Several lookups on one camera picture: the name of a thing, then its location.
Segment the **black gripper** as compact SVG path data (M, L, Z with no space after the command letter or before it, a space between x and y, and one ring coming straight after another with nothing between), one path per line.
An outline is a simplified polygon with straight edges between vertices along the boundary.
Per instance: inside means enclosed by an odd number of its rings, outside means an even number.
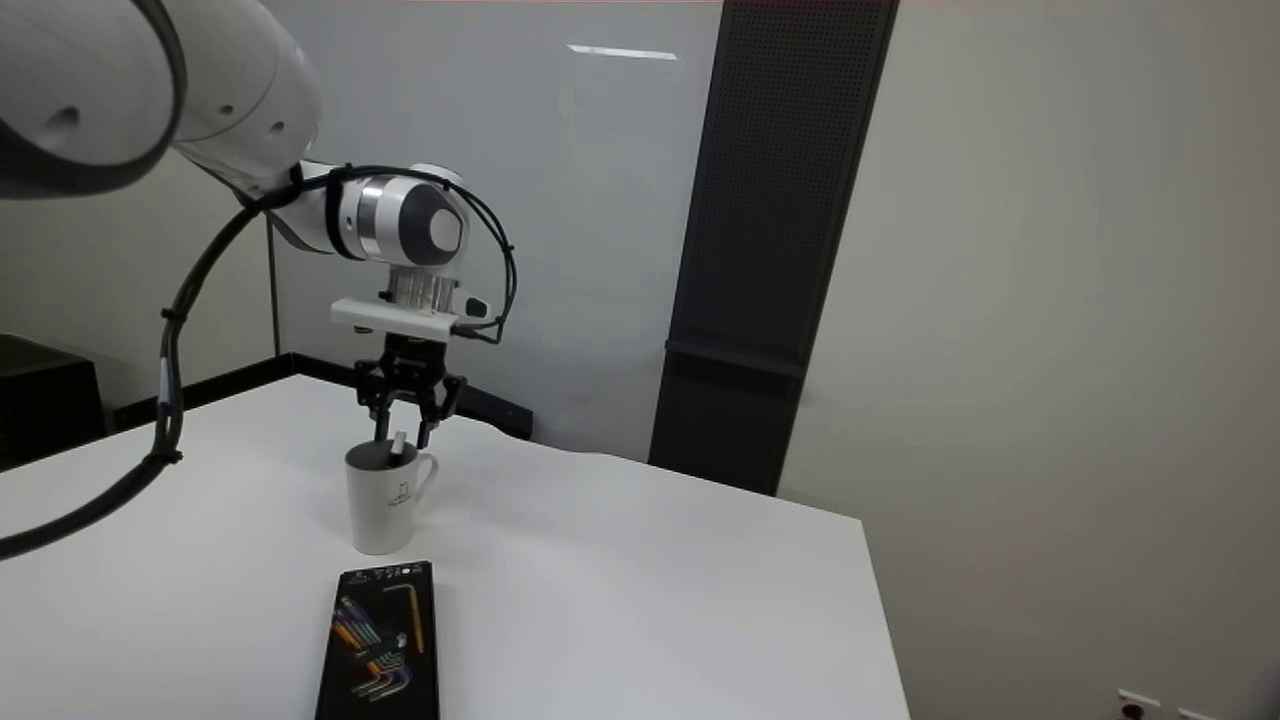
M470 387L464 378L447 378L445 347L435 341L410 341L410 335L383 341L382 378L363 378L358 385L358 400L373 422L378 443L388 442L394 395L413 400L419 408L418 443L429 443L434 433L458 412Z

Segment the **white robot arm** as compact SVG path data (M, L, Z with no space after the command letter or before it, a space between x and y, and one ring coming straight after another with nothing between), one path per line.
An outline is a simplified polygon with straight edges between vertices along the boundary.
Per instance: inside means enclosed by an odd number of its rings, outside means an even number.
M461 258L464 190L434 166L312 154L321 84L265 0L0 0L0 194L100 197L169 154L330 258L396 273L388 301L336 301L358 330L470 332L435 273Z

